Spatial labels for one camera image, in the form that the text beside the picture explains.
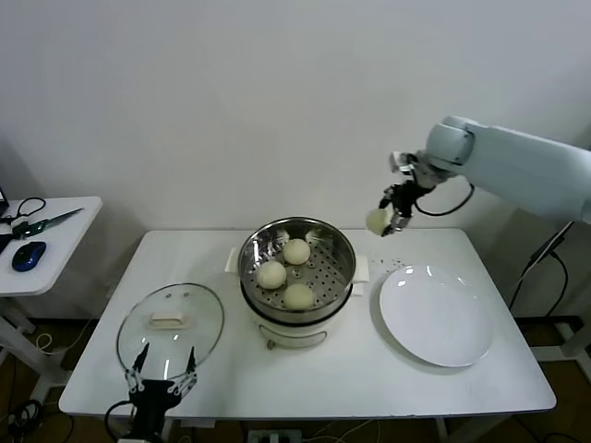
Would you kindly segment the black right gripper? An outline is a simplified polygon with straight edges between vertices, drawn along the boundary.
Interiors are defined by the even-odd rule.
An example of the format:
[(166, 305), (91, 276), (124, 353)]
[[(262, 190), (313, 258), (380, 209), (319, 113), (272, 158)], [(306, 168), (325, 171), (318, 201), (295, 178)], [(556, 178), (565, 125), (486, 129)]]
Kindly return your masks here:
[(410, 218), (402, 215), (411, 215), (412, 208), (423, 196), (431, 193), (433, 187), (425, 188), (414, 181), (406, 181), (403, 184), (389, 186), (383, 192), (379, 207), (388, 208), (392, 206), (397, 212), (386, 218), (386, 224), (382, 230), (383, 236), (401, 232), (410, 222)]

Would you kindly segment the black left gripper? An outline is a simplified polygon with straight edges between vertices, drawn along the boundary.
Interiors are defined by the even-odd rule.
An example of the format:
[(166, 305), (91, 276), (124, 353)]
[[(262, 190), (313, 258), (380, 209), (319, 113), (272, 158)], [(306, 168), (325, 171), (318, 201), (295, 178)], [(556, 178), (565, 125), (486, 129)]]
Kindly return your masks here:
[(168, 380), (142, 381), (141, 370), (149, 352), (146, 342), (130, 369), (126, 370), (129, 399), (136, 408), (129, 437), (160, 437), (163, 433), (165, 414), (177, 406), (181, 394), (188, 394), (197, 384), (197, 361), (195, 348), (188, 354), (184, 373)]

